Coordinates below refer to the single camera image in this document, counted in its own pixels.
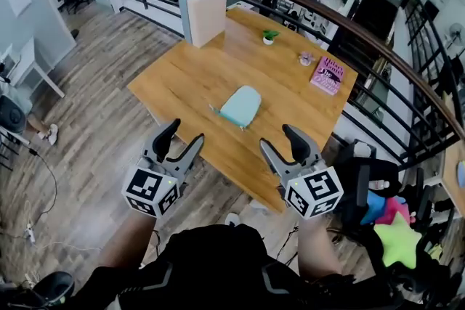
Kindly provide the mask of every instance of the wooden table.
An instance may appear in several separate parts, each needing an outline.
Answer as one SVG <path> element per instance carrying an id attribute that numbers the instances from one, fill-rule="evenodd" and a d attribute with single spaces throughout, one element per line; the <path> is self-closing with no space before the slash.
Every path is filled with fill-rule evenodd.
<path id="1" fill-rule="evenodd" d="M 455 115 L 455 109 L 451 96 L 443 97 L 445 106 Z M 465 216 L 465 187 L 458 185 L 457 165 L 458 162 L 465 160 L 465 144 L 458 141 L 449 146 L 440 157 L 440 168 L 436 176 L 424 181 L 424 186 L 441 185 L 453 201 L 461 217 Z"/>
<path id="2" fill-rule="evenodd" d="M 280 32 L 272 46 L 262 31 Z M 253 198 L 274 211 L 283 211 L 273 176 L 259 150 L 259 140 L 270 140 L 287 160 L 289 142 L 281 130 L 285 123 L 309 134 L 322 149 L 328 141 L 357 77 L 345 69 L 335 96 L 310 84 L 317 62 L 299 63 L 301 52 L 317 61 L 334 56 L 303 36 L 269 18 L 244 9 L 227 12 L 226 30 L 202 48 L 179 42 L 130 84 L 132 93 L 163 121 L 181 118 L 177 135 L 189 142 L 205 134 L 202 157 Z M 241 86 L 254 87 L 262 104 L 251 125 L 239 127 L 215 114 L 209 104 L 221 107 Z"/>

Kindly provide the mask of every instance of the small potted plant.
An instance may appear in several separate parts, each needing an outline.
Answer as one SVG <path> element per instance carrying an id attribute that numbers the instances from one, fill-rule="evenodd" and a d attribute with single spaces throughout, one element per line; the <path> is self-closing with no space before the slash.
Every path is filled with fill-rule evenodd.
<path id="1" fill-rule="evenodd" d="M 276 36 L 279 35 L 279 32 L 274 30 L 263 30 L 263 42 L 270 46 L 275 41 Z"/>

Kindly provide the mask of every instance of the green star plush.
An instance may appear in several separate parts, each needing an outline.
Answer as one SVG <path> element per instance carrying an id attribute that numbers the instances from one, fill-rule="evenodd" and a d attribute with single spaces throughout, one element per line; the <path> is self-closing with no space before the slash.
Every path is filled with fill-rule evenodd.
<path id="1" fill-rule="evenodd" d="M 416 245 L 421 234 L 408 226 L 402 214 L 397 212 L 390 225 L 376 224 L 374 230 L 383 244 L 383 262 L 386 267 L 400 262 L 409 269 L 415 269 Z"/>

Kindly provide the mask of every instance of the power strip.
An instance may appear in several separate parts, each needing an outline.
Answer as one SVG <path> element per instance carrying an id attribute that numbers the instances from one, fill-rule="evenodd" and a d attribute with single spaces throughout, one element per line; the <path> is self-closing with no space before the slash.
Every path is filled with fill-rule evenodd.
<path id="1" fill-rule="evenodd" d="M 34 231 L 32 230 L 32 225 L 30 222 L 27 224 L 25 232 L 29 235 L 31 243 L 36 244 L 36 237 L 34 236 Z"/>

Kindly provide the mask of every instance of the pink book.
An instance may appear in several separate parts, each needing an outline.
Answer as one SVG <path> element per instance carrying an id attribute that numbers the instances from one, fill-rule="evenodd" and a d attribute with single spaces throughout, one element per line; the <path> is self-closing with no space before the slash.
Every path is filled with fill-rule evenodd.
<path id="1" fill-rule="evenodd" d="M 323 56 L 310 83 L 333 96 L 339 90 L 343 76 L 344 68 L 336 61 Z"/>

